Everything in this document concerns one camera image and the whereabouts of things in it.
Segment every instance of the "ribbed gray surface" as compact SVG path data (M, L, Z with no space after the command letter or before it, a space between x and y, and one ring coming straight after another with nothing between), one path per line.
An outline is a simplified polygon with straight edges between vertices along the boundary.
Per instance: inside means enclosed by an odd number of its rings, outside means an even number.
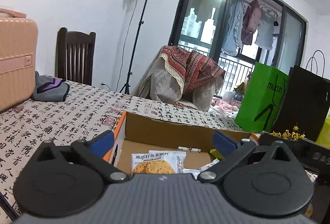
M112 184L91 208L77 215L43 219L23 214L15 224L311 224L302 215L271 220L253 217L232 207L217 187L195 181L190 174L142 175Z

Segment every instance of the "cookie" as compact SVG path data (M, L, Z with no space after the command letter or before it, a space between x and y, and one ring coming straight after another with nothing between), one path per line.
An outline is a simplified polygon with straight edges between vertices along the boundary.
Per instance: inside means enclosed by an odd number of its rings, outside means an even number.
M146 165L146 173L147 174L175 174L174 169L172 166L164 161L164 160L157 160L148 162Z
M146 166L147 166L148 163L149 163L149 162L142 162L142 163L137 164L137 165L134 167L134 169L133 169L133 171L132 171L132 174L133 174L133 173L142 173L142 171L146 169Z

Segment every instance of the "silver bolt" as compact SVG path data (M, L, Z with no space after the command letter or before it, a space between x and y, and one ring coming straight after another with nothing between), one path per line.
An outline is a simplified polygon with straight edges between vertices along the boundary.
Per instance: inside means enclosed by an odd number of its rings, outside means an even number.
M217 174L211 171L204 171L200 173L202 179L212 180L217 177Z
M113 172L110 175L110 178L116 181L124 180L126 178L126 174L123 172Z

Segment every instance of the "pink suitcase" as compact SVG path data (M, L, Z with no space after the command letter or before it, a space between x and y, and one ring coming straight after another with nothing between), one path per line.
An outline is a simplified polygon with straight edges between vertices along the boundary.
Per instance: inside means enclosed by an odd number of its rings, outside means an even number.
M0 8L0 111L33 93L37 38L26 14Z

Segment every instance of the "gray cloth bag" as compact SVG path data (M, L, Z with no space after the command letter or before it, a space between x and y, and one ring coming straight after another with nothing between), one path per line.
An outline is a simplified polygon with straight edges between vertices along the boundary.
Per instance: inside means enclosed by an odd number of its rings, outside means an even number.
M65 101L70 86L65 80L39 75L36 71L36 87L31 96L36 101Z

